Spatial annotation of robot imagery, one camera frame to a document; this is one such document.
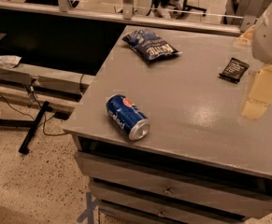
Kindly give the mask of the black snack packet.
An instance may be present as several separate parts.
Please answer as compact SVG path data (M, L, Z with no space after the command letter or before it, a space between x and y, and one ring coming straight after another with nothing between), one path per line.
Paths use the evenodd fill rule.
M238 83L249 68L250 66L247 63L232 58L223 71L219 73L219 76L231 82Z

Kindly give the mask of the grey metal rail barrier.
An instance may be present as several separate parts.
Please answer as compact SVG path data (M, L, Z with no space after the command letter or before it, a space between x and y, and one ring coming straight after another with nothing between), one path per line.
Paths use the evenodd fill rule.
M232 11L232 6L227 6L224 14L208 10L199 13L191 7L186 7L175 19L161 19L151 15L155 7L145 5L144 0L111 0L109 3L79 0L76 7L71 5L70 0L53 1L56 3L54 6L29 3L27 0L0 0L0 8L173 30L237 35L252 26L272 2L272 0L236 0L238 3L236 10Z

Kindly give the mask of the black metal stand leg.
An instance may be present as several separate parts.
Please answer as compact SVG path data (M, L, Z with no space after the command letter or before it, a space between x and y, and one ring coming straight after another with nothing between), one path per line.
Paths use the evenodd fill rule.
M29 149L28 149L29 142L31 141L32 137L34 136L34 134L36 132L36 127L39 124L39 122L41 121L42 117L45 115L45 112L47 111L49 104L50 103L48 101L44 102L44 104L41 106L41 108L36 116L36 119L32 122L30 130L27 133L26 137L24 138L24 140L20 146L19 152L21 154L26 155L29 153Z

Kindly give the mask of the white crumpled packet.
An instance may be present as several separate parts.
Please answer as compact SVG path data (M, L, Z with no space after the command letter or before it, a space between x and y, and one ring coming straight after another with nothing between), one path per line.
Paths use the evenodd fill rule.
M0 56L0 68L11 69L20 63L21 57L15 55Z

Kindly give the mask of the grey drawer cabinet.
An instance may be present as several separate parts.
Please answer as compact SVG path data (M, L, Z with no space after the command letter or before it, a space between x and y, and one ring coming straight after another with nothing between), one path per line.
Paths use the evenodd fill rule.
M135 224L243 224L272 213L272 106L240 115L251 84L220 78L232 58L260 64L232 37L161 30L179 56L145 63L118 41L65 124L100 209ZM120 94L150 120L132 141L107 114Z

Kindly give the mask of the grey low bench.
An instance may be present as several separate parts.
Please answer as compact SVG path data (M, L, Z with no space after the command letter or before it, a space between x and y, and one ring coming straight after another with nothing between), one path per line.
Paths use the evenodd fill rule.
M33 86L55 97L79 99L94 76L20 63L14 68L0 68L0 81Z

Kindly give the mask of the blue chip bag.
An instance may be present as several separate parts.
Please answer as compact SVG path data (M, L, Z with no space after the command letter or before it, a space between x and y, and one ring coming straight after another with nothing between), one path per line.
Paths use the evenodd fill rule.
M146 62L179 55L179 51L149 29L135 30L122 40Z

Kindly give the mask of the blue Pepsi soda can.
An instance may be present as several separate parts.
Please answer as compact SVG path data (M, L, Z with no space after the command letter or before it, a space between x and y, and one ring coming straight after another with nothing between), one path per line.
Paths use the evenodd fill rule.
M150 120L126 96L115 94L107 100L107 114L132 141L143 138L150 128Z

